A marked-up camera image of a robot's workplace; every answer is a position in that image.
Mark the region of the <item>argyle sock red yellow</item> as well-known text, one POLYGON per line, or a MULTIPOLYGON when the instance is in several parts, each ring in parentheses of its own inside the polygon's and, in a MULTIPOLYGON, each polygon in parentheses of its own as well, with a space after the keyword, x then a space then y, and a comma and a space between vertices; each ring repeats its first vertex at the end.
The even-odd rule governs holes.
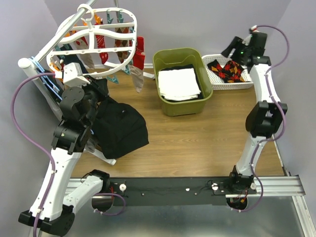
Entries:
POLYGON ((207 68, 215 75, 217 75, 220 79, 222 79, 224 83, 229 83, 231 75, 230 71, 227 71, 225 68, 223 68, 217 60, 213 60, 212 62, 208 63, 207 68))
POLYGON ((243 83, 245 80, 242 77, 244 68, 235 61, 228 61, 222 69, 225 74, 224 83, 243 83))

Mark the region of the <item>red sock with grey toe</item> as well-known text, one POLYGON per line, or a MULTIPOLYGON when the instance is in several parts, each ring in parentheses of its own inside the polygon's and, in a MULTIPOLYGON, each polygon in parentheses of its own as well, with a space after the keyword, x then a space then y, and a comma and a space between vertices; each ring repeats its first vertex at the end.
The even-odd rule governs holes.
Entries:
POLYGON ((133 63, 129 65, 132 82, 137 93, 142 91, 144 86, 144 64, 145 64, 145 41, 142 36, 137 37, 136 51, 133 56, 133 63))

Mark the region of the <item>white round sock hanger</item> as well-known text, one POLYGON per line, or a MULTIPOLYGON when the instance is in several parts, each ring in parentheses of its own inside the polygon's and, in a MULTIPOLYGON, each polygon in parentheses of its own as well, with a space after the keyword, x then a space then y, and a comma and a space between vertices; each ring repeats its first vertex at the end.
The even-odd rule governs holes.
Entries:
POLYGON ((60 55, 69 55, 69 54, 100 54, 101 52, 107 53, 117 53, 119 51, 128 51, 129 56, 124 60, 123 63, 114 64, 107 62, 106 66, 110 69, 101 73, 93 73, 93 75, 99 77, 105 77, 108 75, 112 75, 117 71, 122 70, 125 66, 131 64, 134 53, 136 51, 137 44, 137 19, 135 15, 123 8, 119 7, 110 7, 110 8, 96 8, 93 9, 89 4, 83 3, 80 4, 77 8, 77 13, 80 10, 83 10, 82 14, 77 16, 76 14, 65 19, 58 28, 56 32, 56 42, 53 44, 52 48, 48 51, 46 55, 46 62, 50 69, 55 70, 51 63, 51 59, 54 56, 60 55), (108 23, 108 24, 98 24, 95 25, 92 21, 95 19, 95 15, 97 13, 110 13, 116 12, 118 16, 121 14, 128 15, 132 20, 130 22, 119 22, 116 24, 108 23), (120 27, 129 27, 130 33, 128 34, 120 34, 115 32, 115 28, 120 27), (129 40, 130 45, 128 47, 106 47, 103 49, 98 49, 95 46, 96 43, 96 35, 102 35, 104 37, 118 39, 118 40, 129 40), (70 51, 61 51, 55 50, 55 46, 57 44, 68 44, 77 41, 81 37, 89 37, 89 48, 86 50, 70 50, 70 51))

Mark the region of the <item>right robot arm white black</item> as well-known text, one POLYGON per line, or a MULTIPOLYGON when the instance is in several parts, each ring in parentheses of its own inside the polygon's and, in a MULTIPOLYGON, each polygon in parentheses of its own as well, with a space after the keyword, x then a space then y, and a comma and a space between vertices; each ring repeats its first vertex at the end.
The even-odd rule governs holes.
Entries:
POLYGON ((266 41, 267 34, 254 29, 245 39, 235 37, 221 53, 246 67, 256 94, 256 105, 245 121, 248 138, 243 153, 226 182, 226 187, 234 194, 243 194, 251 189, 264 146, 274 140, 279 127, 285 125, 288 106, 276 93, 271 72, 273 66, 270 58, 264 55, 266 41))

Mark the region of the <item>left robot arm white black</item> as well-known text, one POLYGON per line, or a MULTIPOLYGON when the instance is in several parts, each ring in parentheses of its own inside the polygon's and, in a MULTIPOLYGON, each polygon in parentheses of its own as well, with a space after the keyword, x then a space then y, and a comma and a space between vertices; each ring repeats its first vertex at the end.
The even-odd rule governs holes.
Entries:
POLYGON ((93 78, 88 78, 86 85, 71 85, 63 92, 62 120, 54 131, 51 150, 42 149, 49 157, 47 172, 34 203, 18 218, 19 223, 33 229, 34 237, 41 233, 65 236, 78 211, 95 194, 109 191, 109 175, 93 170, 66 194, 73 169, 91 138, 98 103, 106 98, 106 91, 93 78))

